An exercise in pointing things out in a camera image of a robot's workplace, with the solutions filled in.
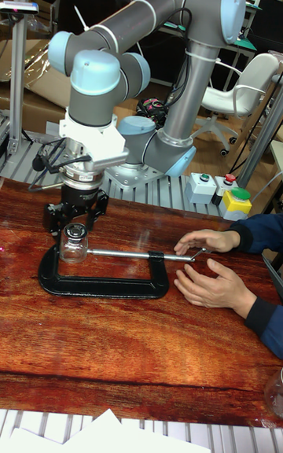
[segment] control box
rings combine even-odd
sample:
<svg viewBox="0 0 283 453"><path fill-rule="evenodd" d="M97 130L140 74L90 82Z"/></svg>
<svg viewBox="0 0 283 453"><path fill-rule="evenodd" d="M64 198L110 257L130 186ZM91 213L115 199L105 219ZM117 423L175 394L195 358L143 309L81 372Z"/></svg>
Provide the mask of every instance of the control box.
<svg viewBox="0 0 283 453"><path fill-rule="evenodd" d="M236 177L231 173L226 173L224 177L215 177L215 184L216 191L211 201L218 207L225 191L231 191L231 189L237 187Z"/></svg>
<svg viewBox="0 0 283 453"><path fill-rule="evenodd" d="M215 193L216 184L207 173L191 173L185 188L190 203L208 204Z"/></svg>
<svg viewBox="0 0 283 453"><path fill-rule="evenodd" d="M219 205L219 211L226 220L247 219L252 208L250 193L246 189L234 187L225 191Z"/></svg>

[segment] wooden table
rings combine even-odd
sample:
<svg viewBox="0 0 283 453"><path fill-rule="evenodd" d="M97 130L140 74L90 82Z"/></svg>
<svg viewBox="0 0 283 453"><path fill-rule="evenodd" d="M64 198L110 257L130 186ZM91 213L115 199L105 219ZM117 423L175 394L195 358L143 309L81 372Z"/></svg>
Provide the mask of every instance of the wooden table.
<svg viewBox="0 0 283 453"><path fill-rule="evenodd" d="M41 288L39 263L53 244L43 205L59 199L58 190L29 193L7 179L0 189L0 407L92 415L110 407L124 418L282 426L263 399L281 361L233 311L190 305L173 285L181 263L167 262L171 287L159 300L66 298ZM90 247L171 253L185 231L226 226L110 200ZM199 272L208 273L206 258L194 264ZM261 256L218 259L263 299L279 302ZM88 256L82 266L97 276L148 273L137 260Z"/></svg>

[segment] metal rod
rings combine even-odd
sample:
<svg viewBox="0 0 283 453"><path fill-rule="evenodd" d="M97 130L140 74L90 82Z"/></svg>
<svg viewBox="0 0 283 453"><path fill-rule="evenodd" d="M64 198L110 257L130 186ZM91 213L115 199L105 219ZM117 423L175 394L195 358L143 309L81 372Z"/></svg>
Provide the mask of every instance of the metal rod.
<svg viewBox="0 0 283 453"><path fill-rule="evenodd" d="M27 15L13 27L12 71L10 95L10 125L8 153L14 154L21 140L22 107L24 97L24 53L27 37Z"/></svg>
<svg viewBox="0 0 283 453"><path fill-rule="evenodd" d="M239 187L246 187L254 170L256 169L260 159L267 148L270 140L272 139L274 132L277 129L280 120L282 119L283 113L283 86L280 89L278 96L275 99L274 104L271 107L270 113L267 116L265 123L262 127L262 130L259 133L258 138L254 146L252 147L252 151L249 153L247 160L243 168L241 169L241 173L237 178L237 184Z"/></svg>
<svg viewBox="0 0 283 453"><path fill-rule="evenodd" d="M175 254L164 254L165 260L170 261L183 261L186 263L194 263L195 257L199 256L202 252L205 252L206 249L201 249L197 254L192 257L188 256L176 256ZM124 252L120 250L104 250L104 249L87 249L87 253L94 254L95 256L111 256L111 257L130 257L132 259L148 259L148 252Z"/></svg>

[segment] white chair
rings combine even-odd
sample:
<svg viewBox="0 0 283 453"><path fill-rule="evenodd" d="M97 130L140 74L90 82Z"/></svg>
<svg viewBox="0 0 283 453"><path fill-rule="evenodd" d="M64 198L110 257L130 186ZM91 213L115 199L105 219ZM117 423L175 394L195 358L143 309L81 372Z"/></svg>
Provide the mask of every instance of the white chair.
<svg viewBox="0 0 283 453"><path fill-rule="evenodd" d="M205 131L214 133L224 145L221 154L225 156L230 151L230 145L222 132L226 131L231 134L231 144L235 143L238 135L231 128L216 122L218 113L236 116L239 119L250 116L259 104L260 96L265 94L272 76L277 72L279 62L272 54L258 54L243 72L222 62L216 63L233 69L239 75L239 79L230 91L219 91L212 87L206 89L202 105L211 110L213 114L207 119L196 119L196 124L199 124L201 128L192 134L192 138Z"/></svg>

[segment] office chair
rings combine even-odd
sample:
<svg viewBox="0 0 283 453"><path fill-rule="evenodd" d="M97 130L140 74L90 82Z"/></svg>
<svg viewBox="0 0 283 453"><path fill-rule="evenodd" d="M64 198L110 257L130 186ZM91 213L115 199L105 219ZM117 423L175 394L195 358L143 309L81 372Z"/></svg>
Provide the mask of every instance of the office chair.
<svg viewBox="0 0 283 453"><path fill-rule="evenodd" d="M231 144L235 143L238 135L231 128L217 123L218 113L236 116L239 119L249 117L259 104L260 96L265 94L272 76L278 70L279 62L272 54L261 53L250 61L243 72L222 62L218 63L233 69L239 75L239 79L230 91L219 91L212 87L206 89L202 105L213 113L207 119L196 119L196 124L199 124L200 128L192 134L192 139L205 131L214 133L224 145L221 154L225 156L230 151L230 145L222 132L230 133Z"/></svg>
<svg viewBox="0 0 283 453"><path fill-rule="evenodd" d="M88 27L100 23L118 10L116 0L60 0L57 31L83 32L83 24L75 11L76 6Z"/></svg>

